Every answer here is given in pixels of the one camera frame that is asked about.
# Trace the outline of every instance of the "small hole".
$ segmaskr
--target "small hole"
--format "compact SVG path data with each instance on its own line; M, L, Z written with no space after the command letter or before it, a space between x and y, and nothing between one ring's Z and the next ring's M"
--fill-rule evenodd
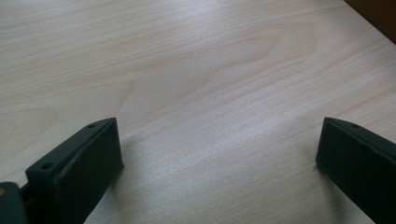
M43 169L43 170L48 170L48 169L50 169L52 166L53 166L53 163L52 163L52 162L47 162L47 163L45 163L44 165L41 166L41 169Z

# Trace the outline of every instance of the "light wood surface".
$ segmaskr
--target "light wood surface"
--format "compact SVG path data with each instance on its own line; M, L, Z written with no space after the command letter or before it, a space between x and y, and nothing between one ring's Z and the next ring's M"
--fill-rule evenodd
M372 223L315 169L321 124L396 140L396 47L341 0L2 1L0 74L0 181L118 119L91 224Z

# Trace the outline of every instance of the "wood grain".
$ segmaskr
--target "wood grain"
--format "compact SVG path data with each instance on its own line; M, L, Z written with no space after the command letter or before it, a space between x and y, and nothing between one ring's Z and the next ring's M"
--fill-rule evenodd
M3 1L0 181L116 117L86 223L372 223L315 155L325 116L396 140L395 73L341 0Z

